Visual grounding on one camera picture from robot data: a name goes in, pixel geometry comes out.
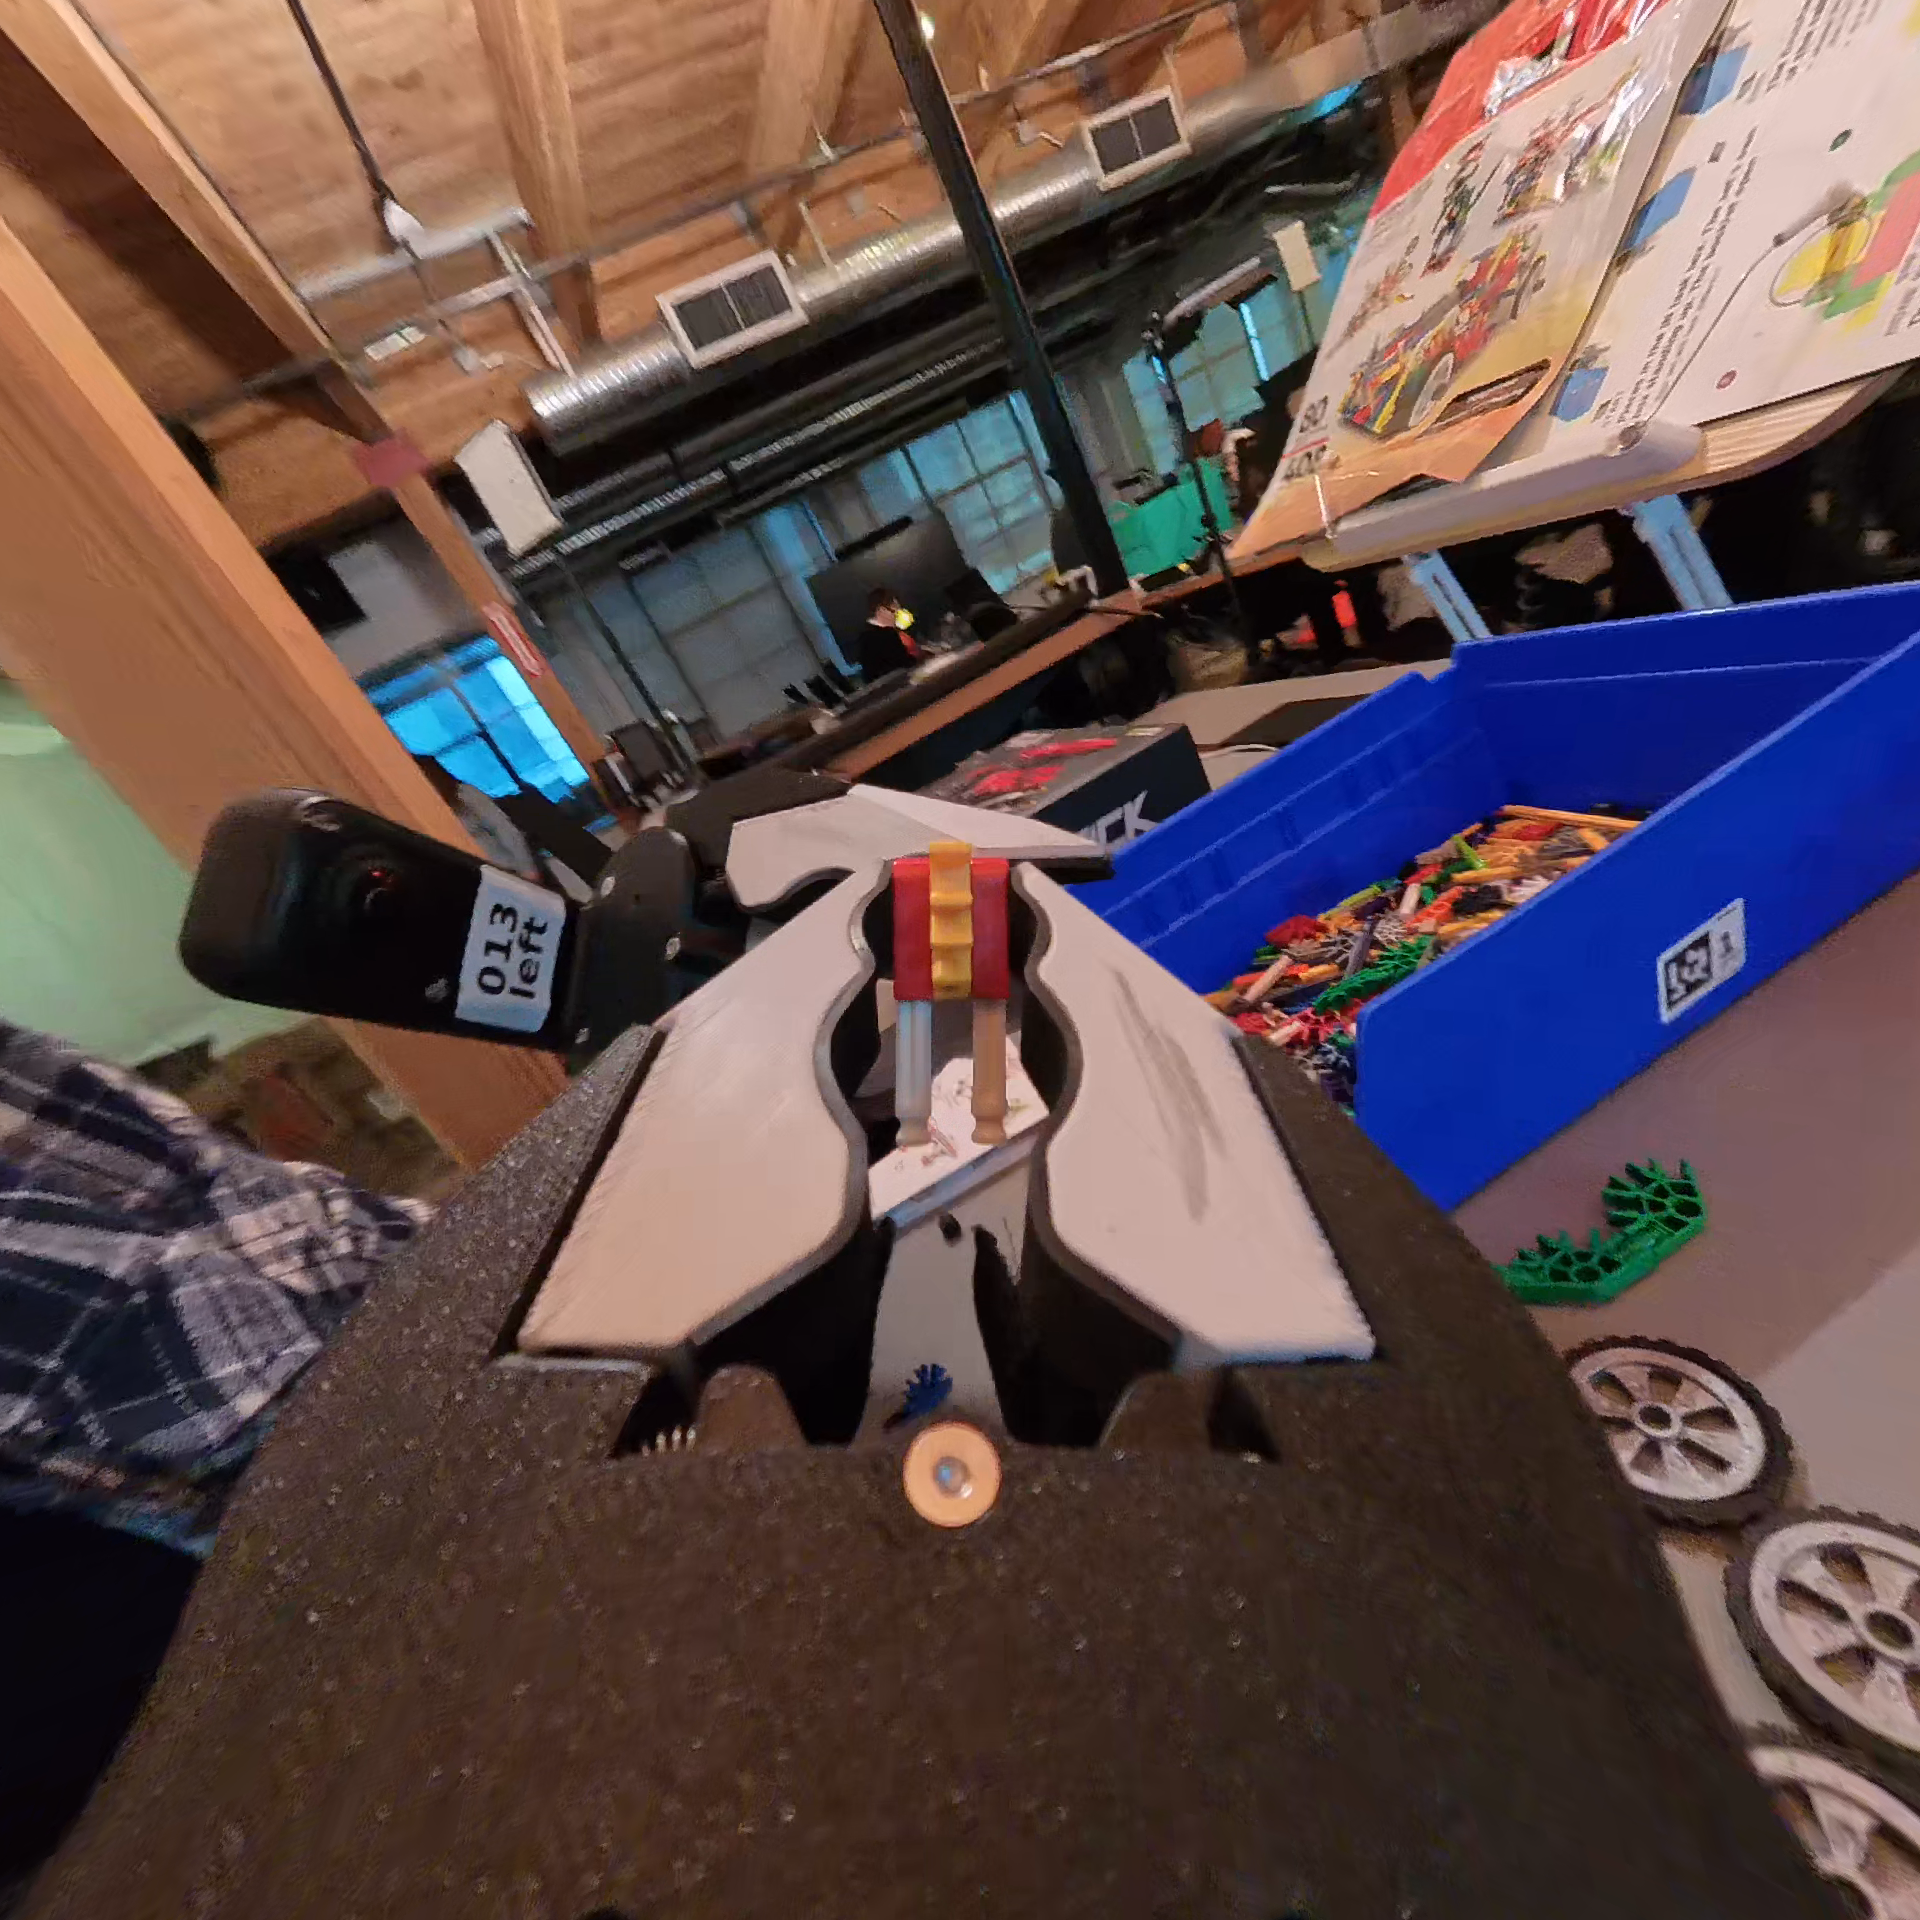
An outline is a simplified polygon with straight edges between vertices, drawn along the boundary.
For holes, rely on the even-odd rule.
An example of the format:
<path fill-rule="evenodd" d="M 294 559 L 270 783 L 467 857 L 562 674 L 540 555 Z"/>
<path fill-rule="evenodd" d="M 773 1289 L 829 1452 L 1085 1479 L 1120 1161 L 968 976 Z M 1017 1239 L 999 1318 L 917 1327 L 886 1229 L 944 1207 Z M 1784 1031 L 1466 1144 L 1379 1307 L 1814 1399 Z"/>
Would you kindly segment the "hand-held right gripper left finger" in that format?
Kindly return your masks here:
<path fill-rule="evenodd" d="M 519 1356 L 827 1371 L 873 1338 L 854 1098 L 880 1055 L 870 911 L 838 880 L 650 1037 L 518 1329 Z"/>

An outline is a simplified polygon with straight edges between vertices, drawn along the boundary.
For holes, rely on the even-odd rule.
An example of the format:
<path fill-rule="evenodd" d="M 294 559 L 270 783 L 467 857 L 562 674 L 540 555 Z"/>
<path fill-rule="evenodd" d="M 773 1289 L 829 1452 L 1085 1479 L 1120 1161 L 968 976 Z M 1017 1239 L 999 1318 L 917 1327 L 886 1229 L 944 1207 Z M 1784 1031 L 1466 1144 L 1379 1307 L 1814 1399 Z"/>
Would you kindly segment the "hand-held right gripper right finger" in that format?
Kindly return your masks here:
<path fill-rule="evenodd" d="M 1033 921 L 1023 1036 L 1062 1048 L 1027 1247 L 1179 1371 L 1371 1359 L 1238 1031 L 1054 877 L 1012 894 Z"/>

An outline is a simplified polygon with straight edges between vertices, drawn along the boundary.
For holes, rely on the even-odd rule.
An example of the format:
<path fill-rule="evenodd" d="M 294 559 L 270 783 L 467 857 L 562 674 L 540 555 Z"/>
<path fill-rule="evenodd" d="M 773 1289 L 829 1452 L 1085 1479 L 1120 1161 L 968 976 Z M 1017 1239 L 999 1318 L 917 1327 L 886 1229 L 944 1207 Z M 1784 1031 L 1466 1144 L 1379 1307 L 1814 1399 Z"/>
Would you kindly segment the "blue plastic bin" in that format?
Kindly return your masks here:
<path fill-rule="evenodd" d="M 1914 870 L 1917 586 L 1472 639 L 1075 888 L 1193 989 L 1292 912 L 1524 803 L 1615 849 L 1362 1008 L 1355 1116 L 1472 1197 Z"/>

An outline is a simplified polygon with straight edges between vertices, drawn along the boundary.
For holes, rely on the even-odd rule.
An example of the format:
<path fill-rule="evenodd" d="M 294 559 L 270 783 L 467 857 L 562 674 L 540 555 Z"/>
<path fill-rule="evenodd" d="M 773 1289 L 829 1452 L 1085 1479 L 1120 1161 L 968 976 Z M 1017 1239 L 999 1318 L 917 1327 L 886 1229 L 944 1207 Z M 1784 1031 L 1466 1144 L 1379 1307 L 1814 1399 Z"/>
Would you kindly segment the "red yellow toy construction piece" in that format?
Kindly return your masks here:
<path fill-rule="evenodd" d="M 972 1020 L 972 1144 L 1007 1138 L 1010 859 L 960 840 L 891 867 L 894 1116 L 902 1150 L 926 1146 L 933 1116 L 933 1028 L 940 1003 Z"/>

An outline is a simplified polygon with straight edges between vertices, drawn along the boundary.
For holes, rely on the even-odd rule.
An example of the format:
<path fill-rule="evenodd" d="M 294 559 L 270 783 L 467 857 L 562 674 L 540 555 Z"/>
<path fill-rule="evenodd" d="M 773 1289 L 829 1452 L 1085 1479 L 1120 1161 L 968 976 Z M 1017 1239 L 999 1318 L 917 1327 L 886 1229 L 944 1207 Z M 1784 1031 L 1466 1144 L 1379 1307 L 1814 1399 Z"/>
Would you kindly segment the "black box with red print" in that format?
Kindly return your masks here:
<path fill-rule="evenodd" d="M 986 747 L 910 792 L 935 837 L 975 852 L 1047 852 L 1062 881 L 1108 883 L 1120 852 L 1213 795 L 1183 723 L 1031 731 Z"/>

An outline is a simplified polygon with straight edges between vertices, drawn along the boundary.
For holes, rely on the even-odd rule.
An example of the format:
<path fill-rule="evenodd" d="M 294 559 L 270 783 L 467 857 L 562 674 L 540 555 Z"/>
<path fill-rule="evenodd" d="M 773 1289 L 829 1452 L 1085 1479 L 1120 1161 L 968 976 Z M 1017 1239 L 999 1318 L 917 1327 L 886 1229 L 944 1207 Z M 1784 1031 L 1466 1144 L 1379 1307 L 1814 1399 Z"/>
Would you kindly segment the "black metal pole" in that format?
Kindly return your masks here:
<path fill-rule="evenodd" d="M 1013 255 L 996 225 L 989 198 L 972 166 L 959 114 L 946 95 L 938 59 L 923 34 L 921 9 L 910 1 L 874 1 L 906 102 L 923 137 L 929 166 L 956 219 L 963 251 L 977 275 L 1012 372 L 1036 420 L 1049 471 L 1054 474 L 1068 521 L 1081 541 L 1085 566 L 1099 596 L 1127 591 L 1128 572 L 1108 521 L 1067 394 L 1047 360 L 1036 315 L 1026 302 Z"/>

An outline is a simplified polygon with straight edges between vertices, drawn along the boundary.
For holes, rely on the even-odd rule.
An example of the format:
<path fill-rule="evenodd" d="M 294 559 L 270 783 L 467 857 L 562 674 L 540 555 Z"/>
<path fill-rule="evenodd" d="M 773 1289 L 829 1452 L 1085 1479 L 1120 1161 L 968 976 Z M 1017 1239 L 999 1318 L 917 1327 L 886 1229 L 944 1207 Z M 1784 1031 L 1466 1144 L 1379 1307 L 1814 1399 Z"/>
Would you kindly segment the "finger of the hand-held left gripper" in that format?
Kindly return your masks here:
<path fill-rule="evenodd" d="M 1010 859 L 1043 863 L 1068 881 L 1103 881 L 1111 850 L 1047 821 L 854 783 L 838 795 L 787 804 L 733 825 L 724 877 L 740 909 L 779 909 L 814 881 L 863 873 L 881 859 L 926 852 L 935 840 L 965 840 Z"/>
<path fill-rule="evenodd" d="M 929 1141 L 876 1161 L 876 1221 L 894 1229 L 876 1307 L 876 1424 L 912 1424 L 926 1369 L 946 1390 L 933 1416 L 1001 1425 L 972 1271 L 983 1239 L 1017 1271 L 1026 1233 L 1026 1164 L 1038 1133 L 963 1152 Z"/>

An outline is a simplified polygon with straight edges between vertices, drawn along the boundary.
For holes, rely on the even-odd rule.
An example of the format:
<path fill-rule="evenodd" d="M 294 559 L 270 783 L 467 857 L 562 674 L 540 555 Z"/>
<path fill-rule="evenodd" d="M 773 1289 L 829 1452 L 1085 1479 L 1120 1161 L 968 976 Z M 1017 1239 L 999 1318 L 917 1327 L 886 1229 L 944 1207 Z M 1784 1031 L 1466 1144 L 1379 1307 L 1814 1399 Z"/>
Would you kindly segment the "colourful toy package bag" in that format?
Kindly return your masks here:
<path fill-rule="evenodd" d="M 1721 15 L 1521 1 L 1453 54 L 1347 258 L 1234 560 L 1464 482 L 1543 403 Z"/>

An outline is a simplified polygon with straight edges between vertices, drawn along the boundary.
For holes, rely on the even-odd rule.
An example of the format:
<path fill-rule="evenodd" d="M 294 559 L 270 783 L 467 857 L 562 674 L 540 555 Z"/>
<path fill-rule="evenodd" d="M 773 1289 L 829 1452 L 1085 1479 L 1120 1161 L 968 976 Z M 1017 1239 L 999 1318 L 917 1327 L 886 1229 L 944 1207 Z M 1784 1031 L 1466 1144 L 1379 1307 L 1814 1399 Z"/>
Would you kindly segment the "tilted board stand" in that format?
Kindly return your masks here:
<path fill-rule="evenodd" d="M 1657 420 L 1633 428 L 1581 427 L 1561 447 L 1501 457 L 1464 482 L 1433 483 L 1332 520 L 1300 559 L 1320 572 L 1401 563 L 1455 641 L 1490 626 L 1448 560 L 1453 547 L 1533 536 L 1543 527 L 1621 513 L 1658 566 L 1682 610 L 1733 603 L 1691 521 L 1687 501 L 1810 451 L 1840 432 L 1914 362 L 1772 399 L 1705 427 Z"/>

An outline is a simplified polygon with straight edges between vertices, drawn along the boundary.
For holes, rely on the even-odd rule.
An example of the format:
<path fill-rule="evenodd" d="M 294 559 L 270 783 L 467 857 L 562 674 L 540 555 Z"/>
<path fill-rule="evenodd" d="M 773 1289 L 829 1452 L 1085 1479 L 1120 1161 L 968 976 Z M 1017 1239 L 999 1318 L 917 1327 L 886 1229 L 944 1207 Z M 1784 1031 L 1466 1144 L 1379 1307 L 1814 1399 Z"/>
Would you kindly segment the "wooden post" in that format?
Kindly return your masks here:
<path fill-rule="evenodd" d="M 83 318 L 2 229 L 4 671 L 184 865 L 268 785 L 470 833 Z"/>

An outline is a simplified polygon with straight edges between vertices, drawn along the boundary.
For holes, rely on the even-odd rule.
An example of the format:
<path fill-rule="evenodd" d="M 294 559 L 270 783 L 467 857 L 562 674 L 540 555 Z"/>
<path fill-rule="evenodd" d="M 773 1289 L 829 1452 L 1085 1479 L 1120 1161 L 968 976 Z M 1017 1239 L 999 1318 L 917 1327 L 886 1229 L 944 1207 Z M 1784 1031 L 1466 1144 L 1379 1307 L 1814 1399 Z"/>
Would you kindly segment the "pile of colourful toy pieces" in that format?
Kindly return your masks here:
<path fill-rule="evenodd" d="M 1274 923 L 1248 966 L 1204 993 L 1238 1036 L 1356 1106 L 1364 1012 L 1593 863 L 1645 813 L 1506 803 L 1320 912 Z"/>

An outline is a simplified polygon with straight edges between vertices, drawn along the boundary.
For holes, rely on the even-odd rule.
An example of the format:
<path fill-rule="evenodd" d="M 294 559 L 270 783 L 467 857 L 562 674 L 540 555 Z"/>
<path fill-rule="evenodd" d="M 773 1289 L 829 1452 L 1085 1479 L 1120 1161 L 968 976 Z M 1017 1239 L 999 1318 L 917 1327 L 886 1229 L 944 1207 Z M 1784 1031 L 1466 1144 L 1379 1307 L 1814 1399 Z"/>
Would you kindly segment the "person's left forearm plaid sleeve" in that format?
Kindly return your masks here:
<path fill-rule="evenodd" d="M 4 1024 L 4 1510 L 207 1558 L 283 1404 L 431 1219 Z"/>

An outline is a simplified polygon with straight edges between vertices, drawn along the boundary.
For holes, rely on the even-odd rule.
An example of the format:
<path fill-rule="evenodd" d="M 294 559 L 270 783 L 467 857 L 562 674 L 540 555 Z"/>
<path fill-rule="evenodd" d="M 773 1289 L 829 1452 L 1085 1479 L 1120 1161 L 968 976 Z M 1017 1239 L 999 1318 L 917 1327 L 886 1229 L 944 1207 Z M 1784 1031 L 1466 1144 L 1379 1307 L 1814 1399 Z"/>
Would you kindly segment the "black computer monitor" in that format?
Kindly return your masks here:
<path fill-rule="evenodd" d="M 849 657 L 870 623 L 876 590 L 899 599 L 916 632 L 935 629 L 956 610 L 954 590 L 968 571 L 946 516 L 927 511 L 876 527 L 803 584 L 835 647 Z"/>

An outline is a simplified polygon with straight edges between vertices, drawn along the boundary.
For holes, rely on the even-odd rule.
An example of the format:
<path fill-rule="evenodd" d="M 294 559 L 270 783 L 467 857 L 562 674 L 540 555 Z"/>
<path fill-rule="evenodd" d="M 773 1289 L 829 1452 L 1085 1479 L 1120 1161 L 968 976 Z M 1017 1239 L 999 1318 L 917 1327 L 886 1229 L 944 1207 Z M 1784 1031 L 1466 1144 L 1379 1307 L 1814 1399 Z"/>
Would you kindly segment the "white air vent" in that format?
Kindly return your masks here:
<path fill-rule="evenodd" d="M 1140 90 L 1078 125 L 1092 185 L 1110 193 L 1190 154 L 1175 86 Z"/>
<path fill-rule="evenodd" d="M 783 255 L 771 249 L 660 293 L 656 312 L 694 372 L 783 338 L 807 318 Z"/>

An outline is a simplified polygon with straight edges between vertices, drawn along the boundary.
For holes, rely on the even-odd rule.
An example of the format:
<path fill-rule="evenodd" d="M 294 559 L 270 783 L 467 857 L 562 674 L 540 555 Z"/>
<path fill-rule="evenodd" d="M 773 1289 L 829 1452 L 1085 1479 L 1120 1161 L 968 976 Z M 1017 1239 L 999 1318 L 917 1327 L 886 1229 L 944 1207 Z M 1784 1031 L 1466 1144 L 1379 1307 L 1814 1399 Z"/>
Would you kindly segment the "green toy connector piece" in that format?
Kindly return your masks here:
<path fill-rule="evenodd" d="M 1638 1287 L 1708 1221 L 1689 1161 L 1623 1164 L 1602 1189 L 1602 1229 L 1538 1233 L 1497 1266 L 1526 1307 L 1603 1307 Z"/>

